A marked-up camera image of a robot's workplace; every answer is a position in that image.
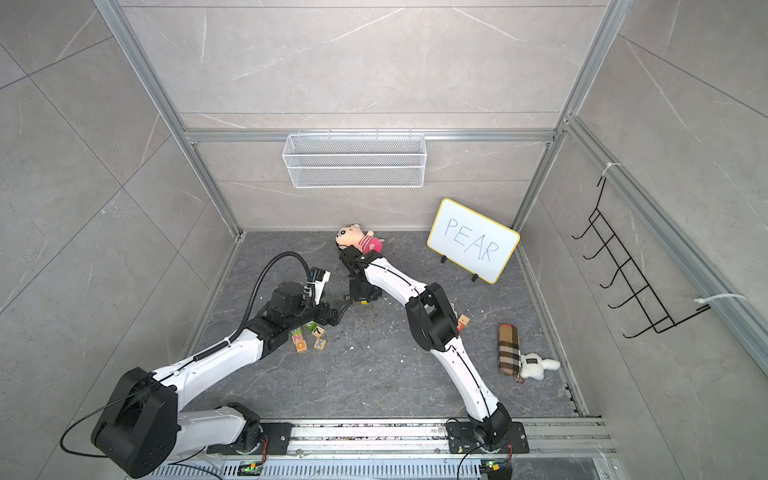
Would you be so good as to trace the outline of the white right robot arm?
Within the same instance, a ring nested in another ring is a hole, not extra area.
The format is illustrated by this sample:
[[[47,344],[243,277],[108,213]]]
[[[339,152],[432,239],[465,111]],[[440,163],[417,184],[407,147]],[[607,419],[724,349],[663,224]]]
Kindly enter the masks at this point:
[[[511,417],[469,358],[442,286],[409,277],[375,250],[363,253],[349,246],[338,251],[350,274],[350,294],[362,301],[382,291],[400,303],[415,342],[438,360],[457,388],[481,446],[492,451],[505,445]]]

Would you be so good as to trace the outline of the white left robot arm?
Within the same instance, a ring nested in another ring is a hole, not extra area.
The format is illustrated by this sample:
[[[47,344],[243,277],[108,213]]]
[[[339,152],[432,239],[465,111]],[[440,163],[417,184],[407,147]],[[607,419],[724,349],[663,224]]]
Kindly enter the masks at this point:
[[[230,402],[212,410],[186,406],[219,381],[286,343],[307,324],[336,326],[352,299],[328,302],[328,272],[313,268],[306,282],[282,282],[260,308],[247,304],[235,332],[215,345],[152,372],[126,372],[91,433],[92,444],[132,478],[152,473],[168,458],[205,450],[248,454],[268,442],[260,417]]]

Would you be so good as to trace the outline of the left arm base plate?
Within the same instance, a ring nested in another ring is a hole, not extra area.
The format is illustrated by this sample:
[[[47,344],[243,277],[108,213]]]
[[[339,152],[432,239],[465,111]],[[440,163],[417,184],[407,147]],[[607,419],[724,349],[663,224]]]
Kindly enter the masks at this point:
[[[207,454],[223,455],[285,455],[291,440],[293,425],[287,422],[267,422],[247,425],[238,439],[227,445],[211,445]]]

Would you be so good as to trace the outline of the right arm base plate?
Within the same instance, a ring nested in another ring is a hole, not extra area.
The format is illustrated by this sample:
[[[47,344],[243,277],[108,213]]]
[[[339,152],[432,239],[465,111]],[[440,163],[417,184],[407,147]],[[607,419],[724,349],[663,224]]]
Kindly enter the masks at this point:
[[[530,452],[527,434],[520,422],[512,422],[503,435],[496,439],[470,421],[449,419],[444,426],[451,454],[466,454],[470,451],[474,453],[512,452],[513,454]]]

